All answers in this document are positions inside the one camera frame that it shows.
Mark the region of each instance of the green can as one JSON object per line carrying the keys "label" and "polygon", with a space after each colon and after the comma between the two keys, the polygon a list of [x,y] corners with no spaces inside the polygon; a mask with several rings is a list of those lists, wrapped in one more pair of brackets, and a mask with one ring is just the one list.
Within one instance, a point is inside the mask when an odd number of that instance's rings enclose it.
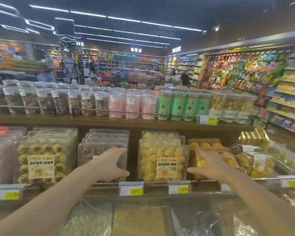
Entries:
{"label": "green can", "polygon": [[[186,96],[187,96],[187,93],[184,93],[181,91],[175,91],[173,93],[173,98],[171,100],[170,114],[182,115]],[[180,116],[172,116],[171,119],[174,121],[180,121],[181,117]]]}
{"label": "green can", "polygon": [[[169,114],[173,93],[168,90],[160,90],[157,97],[156,114]],[[157,119],[168,120],[169,116],[156,115]]]}
{"label": "green can", "polygon": [[[198,101],[199,101],[199,95],[200,95],[199,93],[193,93],[193,92],[188,93],[182,115],[186,115],[186,116],[195,116],[196,115],[197,105],[198,105]],[[182,117],[182,119],[184,119],[185,121],[191,122],[196,118],[195,117]]]}
{"label": "green can", "polygon": [[211,101],[211,94],[210,93],[199,93],[199,94],[200,96],[197,103],[197,110],[196,110],[195,116],[208,115],[208,107]]}

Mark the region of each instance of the human hand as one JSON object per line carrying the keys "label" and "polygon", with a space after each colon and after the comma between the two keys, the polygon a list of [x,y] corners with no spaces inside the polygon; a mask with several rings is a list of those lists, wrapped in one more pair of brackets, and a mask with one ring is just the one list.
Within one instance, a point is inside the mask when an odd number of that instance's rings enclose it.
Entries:
{"label": "human hand", "polygon": [[196,149],[196,154],[203,156],[205,159],[204,167],[189,167],[188,172],[197,175],[204,175],[211,180],[226,181],[232,172],[236,170],[227,163],[222,157],[210,151],[202,151],[200,148]]}
{"label": "human hand", "polygon": [[111,181],[119,177],[126,178],[130,173],[117,167],[119,157],[126,151],[126,148],[110,148],[85,164],[84,170],[89,170],[90,176],[94,177],[94,181]]}

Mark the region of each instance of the customer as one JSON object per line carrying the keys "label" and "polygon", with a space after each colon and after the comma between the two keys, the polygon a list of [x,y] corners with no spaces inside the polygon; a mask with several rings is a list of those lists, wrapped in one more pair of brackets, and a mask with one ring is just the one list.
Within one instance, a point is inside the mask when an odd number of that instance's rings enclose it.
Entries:
{"label": "customer", "polygon": [[[1,220],[0,236],[55,235],[71,208],[94,182],[110,181],[129,175],[128,171],[116,166],[119,156],[126,150],[126,148],[111,148],[87,164],[76,168],[58,184]],[[188,172],[223,181],[235,188],[269,235],[295,236],[293,206],[270,193],[248,175],[226,164],[220,156],[201,151],[200,148],[196,151],[205,158],[206,166],[190,167]]]}
{"label": "customer", "polygon": [[22,56],[20,56],[20,54],[18,52],[15,52],[15,54],[13,55],[13,59],[23,60]]}
{"label": "customer", "polygon": [[191,88],[191,84],[189,82],[189,76],[186,73],[182,73],[180,79],[181,79],[182,86],[186,86],[188,88]]}

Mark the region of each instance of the ceiling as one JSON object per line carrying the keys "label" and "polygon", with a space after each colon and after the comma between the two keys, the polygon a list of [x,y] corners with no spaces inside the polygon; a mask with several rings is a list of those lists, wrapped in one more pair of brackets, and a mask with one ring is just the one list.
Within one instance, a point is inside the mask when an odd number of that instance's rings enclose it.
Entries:
{"label": "ceiling", "polygon": [[[31,28],[39,31],[41,34],[52,35],[52,31],[28,26],[24,19],[52,25],[56,30],[62,29],[61,32],[63,32],[63,26],[67,21],[55,19],[55,17],[60,17],[73,19],[75,25],[183,39],[189,35],[199,34],[201,32],[70,12],[37,9],[29,5],[214,31],[213,27],[216,25],[223,27],[237,19],[247,18],[250,15],[260,15],[265,11],[273,10],[284,1],[292,3],[295,0],[0,0],[0,3],[13,6],[17,9],[12,10],[11,8],[0,7],[0,10],[13,13],[19,11],[21,16],[21,18],[18,18],[0,13],[0,24],[22,29]],[[158,47],[167,46],[163,43],[172,44],[178,41],[177,39],[135,35],[77,26],[75,26],[75,32],[92,34],[81,35],[82,39],[101,39]],[[139,42],[137,40],[145,40],[153,43]]]}

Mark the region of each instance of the pink jar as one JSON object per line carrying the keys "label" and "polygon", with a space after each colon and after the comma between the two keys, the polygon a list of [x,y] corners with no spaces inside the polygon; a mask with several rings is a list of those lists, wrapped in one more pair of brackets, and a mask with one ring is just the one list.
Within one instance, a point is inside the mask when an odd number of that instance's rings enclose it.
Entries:
{"label": "pink jar", "polygon": [[[127,112],[140,112],[141,95],[137,93],[128,93],[126,95],[125,104]],[[138,118],[140,114],[126,113],[126,118]]]}
{"label": "pink jar", "polygon": [[[110,93],[109,96],[109,104],[108,108],[109,110],[113,111],[124,111],[124,93]],[[118,112],[109,112],[109,116],[111,118],[121,118],[124,116],[124,113],[118,113]]]}
{"label": "pink jar", "polygon": [[[141,99],[141,112],[142,113],[156,113],[156,95],[144,94]],[[153,114],[141,114],[144,119],[154,119],[155,115]]]}

